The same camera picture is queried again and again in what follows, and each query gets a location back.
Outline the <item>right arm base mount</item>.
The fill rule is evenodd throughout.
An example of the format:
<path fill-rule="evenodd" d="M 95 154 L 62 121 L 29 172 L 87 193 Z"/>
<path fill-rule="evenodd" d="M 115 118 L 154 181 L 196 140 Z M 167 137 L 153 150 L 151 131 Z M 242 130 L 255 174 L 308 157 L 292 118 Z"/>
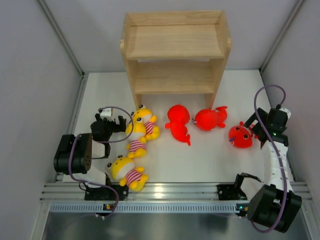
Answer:
<path fill-rule="evenodd" d="M 220 201 L 247 200 L 246 194 L 234 184 L 218 184 L 217 194 Z"/>

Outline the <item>yellow striped plush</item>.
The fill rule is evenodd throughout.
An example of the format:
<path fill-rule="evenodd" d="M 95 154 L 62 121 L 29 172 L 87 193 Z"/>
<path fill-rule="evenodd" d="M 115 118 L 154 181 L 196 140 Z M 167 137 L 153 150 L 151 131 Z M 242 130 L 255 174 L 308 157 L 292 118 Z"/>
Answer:
<path fill-rule="evenodd" d="M 136 121 L 138 118 L 143 119 L 143 124 L 146 129 L 146 139 L 148 141 L 156 140 L 160 136 L 160 128 L 157 125 L 157 116 L 153 112 L 141 104 L 136 111 L 130 113 L 132 119 Z"/>
<path fill-rule="evenodd" d="M 126 127 L 125 134 L 128 137 L 128 158 L 142 158 L 147 154 L 146 147 L 146 127 L 141 117 L 138 117 L 136 121 L 130 122 Z"/>
<path fill-rule="evenodd" d="M 121 187 L 127 186 L 133 192 L 142 191 L 149 179 L 144 167 L 137 166 L 133 159 L 122 155 L 109 162 L 106 168 Z"/>

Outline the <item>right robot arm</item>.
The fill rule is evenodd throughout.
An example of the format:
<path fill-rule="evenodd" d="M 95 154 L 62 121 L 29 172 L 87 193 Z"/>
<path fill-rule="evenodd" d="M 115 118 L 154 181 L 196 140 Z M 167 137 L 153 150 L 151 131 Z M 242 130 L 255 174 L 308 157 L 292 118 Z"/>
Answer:
<path fill-rule="evenodd" d="M 269 112 L 258 108 L 245 122 L 248 126 L 257 121 L 252 130 L 260 142 L 264 178 L 242 173 L 233 186 L 235 196 L 249 201 L 249 221 L 281 233 L 287 232 L 302 206 L 302 198 L 294 193 L 288 174 L 289 140 L 284 131 L 290 116 L 288 109 L 277 105 Z"/>

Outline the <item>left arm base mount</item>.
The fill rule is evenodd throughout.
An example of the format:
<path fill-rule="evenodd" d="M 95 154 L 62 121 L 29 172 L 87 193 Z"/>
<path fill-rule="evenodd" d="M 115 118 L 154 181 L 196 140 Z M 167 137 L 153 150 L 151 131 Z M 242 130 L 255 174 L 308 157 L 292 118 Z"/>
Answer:
<path fill-rule="evenodd" d="M 112 184 L 111 187 L 118 193 L 118 200 L 124 201 L 127 199 L 129 194 L 129 188 L 125 186 L 120 186 L 118 184 Z M 85 192 L 84 200 L 85 201 L 115 201 L 116 194 L 105 187 L 88 187 L 85 189 L 79 185 L 79 188 Z"/>

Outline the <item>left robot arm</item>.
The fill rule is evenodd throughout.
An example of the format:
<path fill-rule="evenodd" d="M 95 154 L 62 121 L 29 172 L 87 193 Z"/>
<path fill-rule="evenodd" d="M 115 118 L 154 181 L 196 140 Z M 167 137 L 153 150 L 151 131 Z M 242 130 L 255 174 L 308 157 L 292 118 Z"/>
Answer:
<path fill-rule="evenodd" d="M 107 159 L 111 146 L 108 143 L 113 133 L 124 132 L 127 120 L 118 116 L 118 122 L 110 115 L 97 113 L 96 121 L 90 125 L 90 133 L 82 133 L 79 138 L 73 134 L 61 137 L 56 150 L 53 167 L 57 173 L 69 175 L 80 180 L 89 188 L 96 188 L 95 193 L 102 200 L 113 194 L 109 176 L 93 164 L 92 160 Z"/>

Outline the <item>yellow striped plush bottom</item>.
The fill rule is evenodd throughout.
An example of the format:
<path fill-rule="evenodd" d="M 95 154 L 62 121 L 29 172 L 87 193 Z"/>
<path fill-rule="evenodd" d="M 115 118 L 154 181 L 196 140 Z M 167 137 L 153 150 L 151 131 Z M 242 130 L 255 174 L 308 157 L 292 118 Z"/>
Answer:
<path fill-rule="evenodd" d="M 144 167 L 137 166 L 133 159 L 122 155 L 109 162 L 106 168 L 121 187 L 127 186 L 133 192 L 142 191 L 149 179 Z"/>

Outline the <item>yellow striped plush top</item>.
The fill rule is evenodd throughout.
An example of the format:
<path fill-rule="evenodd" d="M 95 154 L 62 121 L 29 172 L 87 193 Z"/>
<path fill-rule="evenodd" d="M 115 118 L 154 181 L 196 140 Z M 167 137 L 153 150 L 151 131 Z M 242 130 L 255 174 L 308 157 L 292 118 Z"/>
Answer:
<path fill-rule="evenodd" d="M 132 119 L 136 121 L 138 118 L 143 119 L 143 124 L 146 129 L 146 139 L 148 141 L 156 140 L 160 136 L 160 128 L 157 125 L 157 116 L 153 112 L 141 104 L 136 111 L 130 113 Z"/>

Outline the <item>red shark plush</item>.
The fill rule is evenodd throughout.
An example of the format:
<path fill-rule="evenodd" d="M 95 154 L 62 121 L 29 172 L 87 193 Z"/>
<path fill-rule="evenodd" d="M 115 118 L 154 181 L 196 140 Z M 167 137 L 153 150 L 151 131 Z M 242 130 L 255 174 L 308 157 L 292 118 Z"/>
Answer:
<path fill-rule="evenodd" d="M 175 140 L 190 146 L 191 137 L 186 127 L 186 124 L 190 121 L 190 114 L 187 108 L 181 104 L 176 104 L 168 110 L 167 117 L 169 122 L 164 127 L 170 130 Z"/>
<path fill-rule="evenodd" d="M 228 132 L 229 142 L 238 149 L 248 149 L 253 145 L 253 139 L 258 137 L 253 132 L 253 127 L 255 125 L 251 124 L 246 127 L 242 121 L 238 125 L 233 126 Z"/>
<path fill-rule="evenodd" d="M 216 127 L 225 128 L 225 120 L 228 117 L 227 108 L 227 106 L 220 106 L 215 109 L 202 109 L 192 119 L 192 123 L 206 132 L 210 132 Z"/>

